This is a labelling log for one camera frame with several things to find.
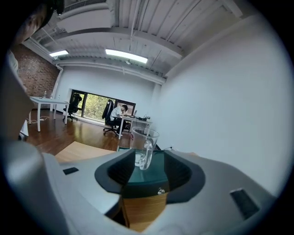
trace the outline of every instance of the black office chair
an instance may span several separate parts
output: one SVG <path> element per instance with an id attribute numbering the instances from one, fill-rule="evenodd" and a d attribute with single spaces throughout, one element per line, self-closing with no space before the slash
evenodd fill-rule
<path id="1" fill-rule="evenodd" d="M 70 118 L 72 121 L 73 121 L 73 119 L 78 120 L 76 117 L 72 117 L 72 114 L 74 115 L 74 113 L 76 113 L 78 111 L 78 105 L 81 100 L 82 100 L 82 97 L 80 97 L 80 95 L 78 93 L 75 93 L 73 95 L 73 101 L 70 102 L 70 104 L 68 106 L 69 115 L 67 116 L 67 118 Z"/>
<path id="2" fill-rule="evenodd" d="M 102 114 L 102 119 L 105 119 L 105 125 L 110 126 L 110 128 L 104 128 L 103 129 L 103 135 L 105 135 L 106 132 L 108 131 L 112 131 L 116 134 L 117 129 L 115 129 L 116 126 L 113 125 L 113 123 L 110 121 L 110 114 L 113 110 L 113 101 L 112 100 L 108 100 L 104 112 Z"/>

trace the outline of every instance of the wooden block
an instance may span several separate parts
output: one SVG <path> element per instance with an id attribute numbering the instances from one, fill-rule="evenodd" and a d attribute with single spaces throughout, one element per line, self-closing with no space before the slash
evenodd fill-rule
<path id="1" fill-rule="evenodd" d="M 164 210 L 166 196 L 167 194 L 123 199 L 130 229 L 142 232 L 147 228 Z"/>

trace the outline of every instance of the dark hair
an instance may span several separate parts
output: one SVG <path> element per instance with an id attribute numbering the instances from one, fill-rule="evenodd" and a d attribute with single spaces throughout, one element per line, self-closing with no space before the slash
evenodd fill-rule
<path id="1" fill-rule="evenodd" d="M 126 105 L 122 105 L 126 111 L 128 111 L 128 107 Z"/>
<path id="2" fill-rule="evenodd" d="M 43 28 L 50 21 L 55 10 L 58 15 L 62 14 L 64 10 L 64 0 L 43 0 L 42 4 L 47 6 L 47 13 L 40 28 Z"/>

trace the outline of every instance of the white shirt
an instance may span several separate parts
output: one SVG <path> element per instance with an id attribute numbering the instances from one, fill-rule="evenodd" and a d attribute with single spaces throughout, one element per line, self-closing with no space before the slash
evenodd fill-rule
<path id="1" fill-rule="evenodd" d="M 7 51 L 7 56 L 8 56 L 8 61 L 10 66 L 12 67 L 12 69 L 14 69 L 15 73 L 16 73 L 16 79 L 19 81 L 19 83 L 22 85 L 24 91 L 27 90 L 27 88 L 23 85 L 22 80 L 19 78 L 19 76 L 17 76 L 17 71 L 18 71 L 18 62 L 14 56 L 14 54 L 8 50 Z M 27 120 L 24 121 L 23 127 L 20 130 L 21 133 L 23 133 L 24 135 L 28 136 L 28 122 Z"/>
<path id="2" fill-rule="evenodd" d="M 122 114 L 121 112 L 121 107 L 120 106 L 117 106 L 116 108 L 114 108 L 110 114 L 110 121 L 113 121 L 114 118 L 119 118 L 120 114 Z"/>

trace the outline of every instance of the desk leg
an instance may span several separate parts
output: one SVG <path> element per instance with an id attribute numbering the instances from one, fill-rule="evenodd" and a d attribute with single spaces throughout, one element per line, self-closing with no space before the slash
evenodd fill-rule
<path id="1" fill-rule="evenodd" d="M 29 114 L 28 114 L 28 123 L 29 123 L 29 124 L 32 124 L 31 114 L 32 114 L 32 111 L 29 112 Z"/>
<path id="2" fill-rule="evenodd" d="M 124 123 L 124 119 L 122 118 L 121 123 L 120 123 L 120 129 L 119 129 L 119 140 L 121 138 L 121 132 L 122 132 L 122 129 L 123 129 L 123 123 Z"/>
<path id="3" fill-rule="evenodd" d="M 65 106 L 66 106 L 66 111 L 65 111 L 64 124 L 67 124 L 68 123 L 68 105 L 65 105 Z"/>
<path id="4" fill-rule="evenodd" d="M 40 128 L 40 112 L 41 112 L 41 103 L 38 103 L 38 114 L 37 114 L 37 121 L 38 121 L 38 131 L 40 132 L 41 131 L 41 128 Z"/>
<path id="5" fill-rule="evenodd" d="M 54 108 L 54 115 L 53 115 L 53 118 L 54 120 L 56 119 L 55 116 L 56 116 L 56 107 L 57 107 L 57 104 L 53 104 L 53 108 Z"/>
<path id="6" fill-rule="evenodd" d="M 146 139 L 147 139 L 147 137 L 149 136 L 149 131 L 150 131 L 150 129 L 148 128 L 148 124 L 147 124 L 146 128 L 148 129 L 147 135 L 146 135 Z"/>

